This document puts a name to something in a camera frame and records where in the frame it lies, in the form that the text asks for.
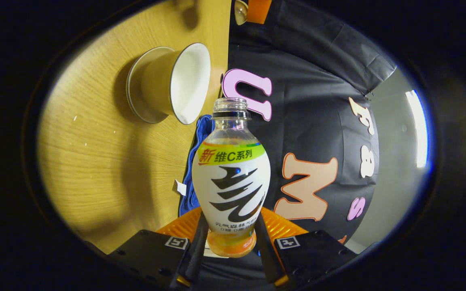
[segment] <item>orange liquid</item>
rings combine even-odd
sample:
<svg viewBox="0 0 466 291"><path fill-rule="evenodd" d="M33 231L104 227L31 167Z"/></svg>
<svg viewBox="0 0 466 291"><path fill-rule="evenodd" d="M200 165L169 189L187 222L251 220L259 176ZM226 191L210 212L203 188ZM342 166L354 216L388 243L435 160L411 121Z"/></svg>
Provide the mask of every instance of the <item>orange liquid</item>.
<svg viewBox="0 0 466 291"><path fill-rule="evenodd" d="M208 233L208 245L216 255L240 258L253 250L256 244L256 234L253 227L244 234L218 234Z"/></svg>

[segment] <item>blue towel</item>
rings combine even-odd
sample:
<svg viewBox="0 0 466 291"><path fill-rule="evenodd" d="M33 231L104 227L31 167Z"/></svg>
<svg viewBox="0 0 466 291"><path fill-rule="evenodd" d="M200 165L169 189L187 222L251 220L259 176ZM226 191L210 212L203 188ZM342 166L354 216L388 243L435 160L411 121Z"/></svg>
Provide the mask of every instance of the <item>blue towel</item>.
<svg viewBox="0 0 466 291"><path fill-rule="evenodd" d="M186 196L181 196L181 202L179 203L179 216L182 216L190 210L200 206L197 196L195 195L194 184L192 182L192 162L200 144L208 137L209 134L211 134L211 131L213 131L214 128L215 123L211 120L211 115L201 116L197 121L194 140L195 144L188 154L188 167L186 168L186 174L183 179L183 184L186 185Z"/></svg>

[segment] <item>plastic bottle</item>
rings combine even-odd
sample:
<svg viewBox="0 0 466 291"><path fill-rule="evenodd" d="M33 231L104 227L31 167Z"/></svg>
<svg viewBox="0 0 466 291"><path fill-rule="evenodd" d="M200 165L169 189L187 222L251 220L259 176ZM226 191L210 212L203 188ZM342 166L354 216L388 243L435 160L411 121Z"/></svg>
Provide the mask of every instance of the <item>plastic bottle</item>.
<svg viewBox="0 0 466 291"><path fill-rule="evenodd" d="M210 250L242 257L256 244L254 223L267 195L270 164L260 142L248 130L243 98L215 101L215 130L193 160L192 180L208 222Z"/></svg>

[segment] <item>bottle neck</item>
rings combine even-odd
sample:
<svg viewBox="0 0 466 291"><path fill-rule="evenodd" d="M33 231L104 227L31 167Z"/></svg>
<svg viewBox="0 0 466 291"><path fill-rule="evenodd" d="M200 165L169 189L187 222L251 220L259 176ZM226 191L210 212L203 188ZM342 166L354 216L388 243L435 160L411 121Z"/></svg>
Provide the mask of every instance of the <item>bottle neck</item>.
<svg viewBox="0 0 466 291"><path fill-rule="evenodd" d="M215 129L247 129L248 121L243 118L216 118Z"/></svg>

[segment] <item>wood grain surface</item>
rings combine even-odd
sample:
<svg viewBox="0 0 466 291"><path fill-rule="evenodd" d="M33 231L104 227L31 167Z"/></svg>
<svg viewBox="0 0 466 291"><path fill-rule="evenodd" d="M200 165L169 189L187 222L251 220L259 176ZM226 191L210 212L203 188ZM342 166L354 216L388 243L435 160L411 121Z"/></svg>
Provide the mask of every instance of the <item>wood grain surface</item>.
<svg viewBox="0 0 466 291"><path fill-rule="evenodd" d="M212 112L227 70L230 2L187 2L152 6L87 43L59 72L42 113L38 155L50 200L105 253L177 217L174 179L183 179L195 132L195 122L172 115L147 124L133 114L125 95L133 62L156 46L205 44L212 72L202 114Z"/></svg>

